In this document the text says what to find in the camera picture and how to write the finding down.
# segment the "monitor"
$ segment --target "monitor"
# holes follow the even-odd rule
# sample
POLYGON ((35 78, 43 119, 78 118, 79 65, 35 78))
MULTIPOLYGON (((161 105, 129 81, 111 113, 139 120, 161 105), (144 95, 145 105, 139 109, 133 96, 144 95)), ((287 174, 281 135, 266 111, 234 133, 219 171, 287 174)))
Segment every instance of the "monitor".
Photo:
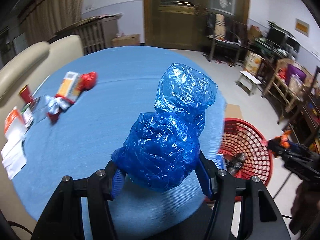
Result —
POLYGON ((273 46, 277 45, 279 47, 282 47, 284 45, 286 37, 286 33, 271 27, 267 35, 267 40, 271 41, 273 43, 273 46))
POLYGON ((291 46, 296 52, 299 52, 300 44, 294 38, 288 37, 285 43, 291 46))

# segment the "red can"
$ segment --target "red can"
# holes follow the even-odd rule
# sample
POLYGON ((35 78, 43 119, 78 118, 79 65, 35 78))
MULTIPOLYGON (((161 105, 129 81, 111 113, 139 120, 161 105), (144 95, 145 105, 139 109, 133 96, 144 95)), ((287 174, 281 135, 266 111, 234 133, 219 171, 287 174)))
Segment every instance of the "red can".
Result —
POLYGON ((33 97, 30 93, 28 85, 25 85, 23 89, 21 89, 19 95, 26 104, 33 103, 33 97))

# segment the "brown curtain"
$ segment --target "brown curtain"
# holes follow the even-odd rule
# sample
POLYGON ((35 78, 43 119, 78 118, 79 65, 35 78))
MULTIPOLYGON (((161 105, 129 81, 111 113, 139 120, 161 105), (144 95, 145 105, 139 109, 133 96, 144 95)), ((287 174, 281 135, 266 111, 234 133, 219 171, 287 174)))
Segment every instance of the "brown curtain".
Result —
POLYGON ((56 31, 81 20, 82 0, 33 0, 19 15, 28 45, 48 41, 56 31))

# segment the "silver bolt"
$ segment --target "silver bolt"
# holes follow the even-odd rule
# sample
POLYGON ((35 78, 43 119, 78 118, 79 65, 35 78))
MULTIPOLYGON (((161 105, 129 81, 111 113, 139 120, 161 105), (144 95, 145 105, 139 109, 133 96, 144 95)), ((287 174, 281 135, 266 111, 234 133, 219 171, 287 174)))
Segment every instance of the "silver bolt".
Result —
POLYGON ((221 176, 226 176, 227 172, 225 170, 218 170, 218 174, 221 176))
POLYGON ((66 175, 66 176, 62 177, 62 181, 64 181, 64 182, 67 182, 69 180, 70 180, 70 176, 69 175, 66 175))
POLYGON ((97 170, 97 171, 96 171, 96 174, 97 174, 98 176, 103 176, 105 173, 106 173, 105 170, 97 170))
POLYGON ((259 182, 260 181, 260 178, 258 176, 253 176, 251 178, 254 182, 259 182))

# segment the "small bench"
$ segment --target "small bench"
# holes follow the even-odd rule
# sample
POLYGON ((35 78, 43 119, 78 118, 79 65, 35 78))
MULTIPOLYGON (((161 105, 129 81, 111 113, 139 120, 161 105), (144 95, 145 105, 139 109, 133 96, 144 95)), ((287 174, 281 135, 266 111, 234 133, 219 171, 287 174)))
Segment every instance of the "small bench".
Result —
POLYGON ((261 82, 256 79, 254 76, 252 76, 249 72, 243 70, 243 71, 240 71, 240 77, 239 79, 236 81, 237 84, 241 83, 240 80, 242 78, 245 78, 246 80, 248 80, 251 84, 252 84, 252 87, 251 87, 251 90, 250 90, 250 93, 249 93, 249 96, 253 95, 255 90, 257 89, 258 85, 261 84, 261 82))

